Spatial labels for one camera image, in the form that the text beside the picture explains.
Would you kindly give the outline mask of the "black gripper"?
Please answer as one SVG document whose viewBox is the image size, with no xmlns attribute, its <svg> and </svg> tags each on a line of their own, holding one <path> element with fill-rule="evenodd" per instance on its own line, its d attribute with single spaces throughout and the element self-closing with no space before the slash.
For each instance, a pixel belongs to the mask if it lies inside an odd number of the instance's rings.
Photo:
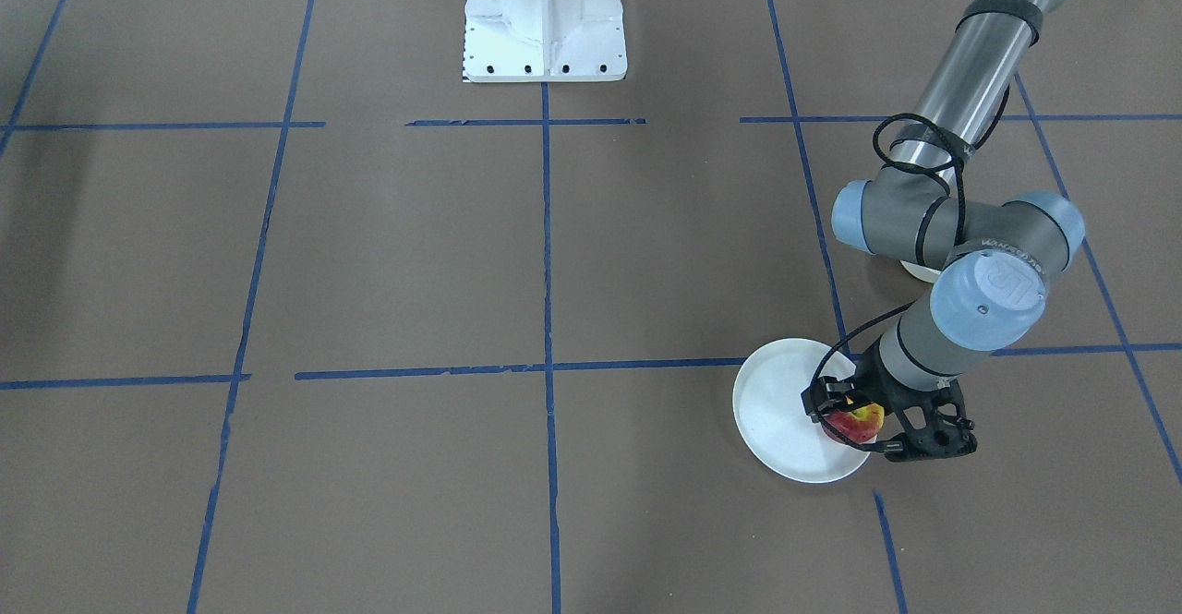
<svg viewBox="0 0 1182 614">
<path fill-rule="evenodd" d="M 860 409 L 862 398 L 878 403 L 885 416 L 924 408 L 924 368 L 904 344 L 902 332 L 884 332 L 862 353 L 853 379 L 816 376 L 803 388 L 803 411 L 811 421 Z"/>
</svg>

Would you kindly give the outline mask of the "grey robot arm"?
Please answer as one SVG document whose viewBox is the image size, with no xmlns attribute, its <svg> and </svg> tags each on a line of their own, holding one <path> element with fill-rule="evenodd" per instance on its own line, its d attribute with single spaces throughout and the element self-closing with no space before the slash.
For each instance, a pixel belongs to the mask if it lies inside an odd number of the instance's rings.
<svg viewBox="0 0 1182 614">
<path fill-rule="evenodd" d="M 965 168 L 1004 109 L 1009 80 L 1043 22 L 1065 0 L 970 0 L 877 175 L 836 198 L 833 235 L 870 256 L 937 270 L 929 293 L 891 319 L 856 379 L 814 376 L 803 407 L 814 422 L 864 401 L 900 411 L 902 396 L 944 390 L 1011 345 L 1043 316 L 1050 286 L 1086 235 L 1067 199 L 1031 192 L 1000 205 L 965 198 Z"/>
</svg>

